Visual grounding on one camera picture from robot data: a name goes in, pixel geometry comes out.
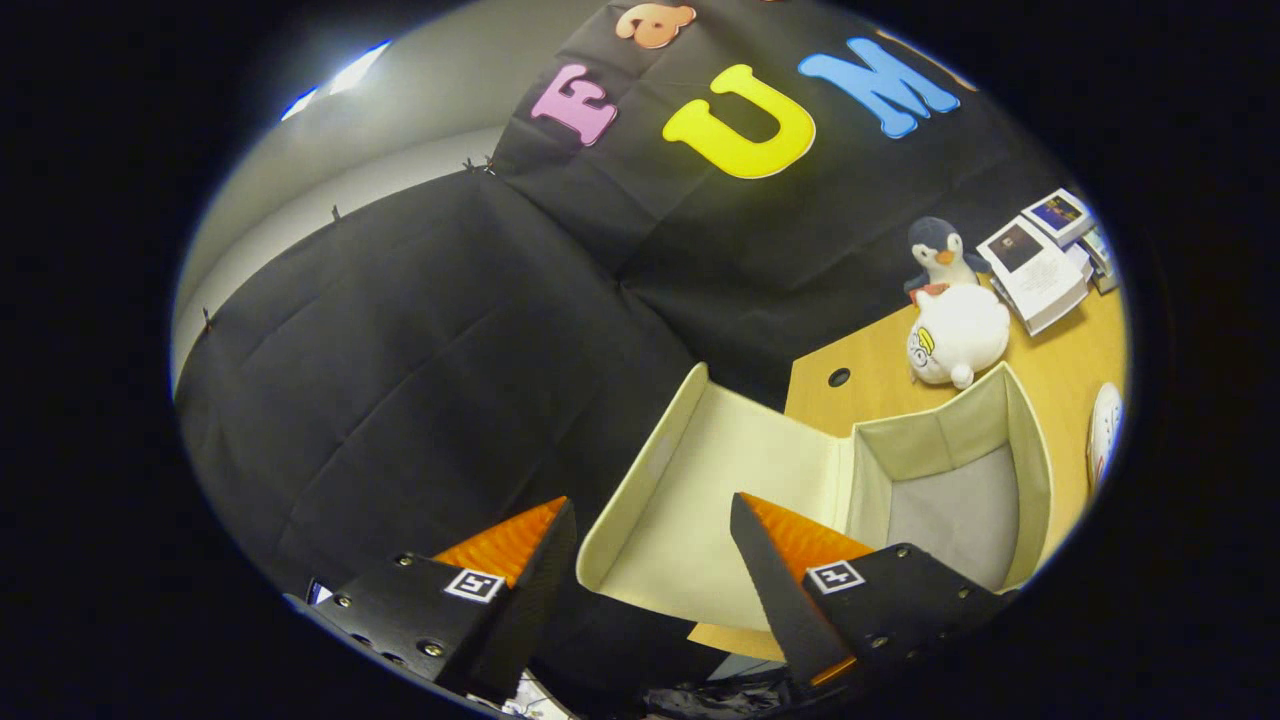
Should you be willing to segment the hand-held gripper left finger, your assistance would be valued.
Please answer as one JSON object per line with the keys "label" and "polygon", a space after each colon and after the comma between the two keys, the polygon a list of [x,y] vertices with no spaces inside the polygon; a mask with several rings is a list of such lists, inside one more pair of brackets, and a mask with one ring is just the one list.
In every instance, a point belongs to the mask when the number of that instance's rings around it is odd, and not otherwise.
{"label": "hand-held gripper left finger", "polygon": [[576,537],[573,503],[558,497],[442,552],[398,552],[317,602],[288,603],[433,693],[504,701],[541,639]]}

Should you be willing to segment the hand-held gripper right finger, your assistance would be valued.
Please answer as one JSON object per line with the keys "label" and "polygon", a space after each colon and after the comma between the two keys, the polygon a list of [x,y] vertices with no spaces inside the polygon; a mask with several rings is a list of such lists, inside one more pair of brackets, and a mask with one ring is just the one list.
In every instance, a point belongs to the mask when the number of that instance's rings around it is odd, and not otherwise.
{"label": "hand-held gripper right finger", "polygon": [[931,661],[1015,600],[911,543],[881,550],[737,492],[730,534],[804,691],[861,691]]}

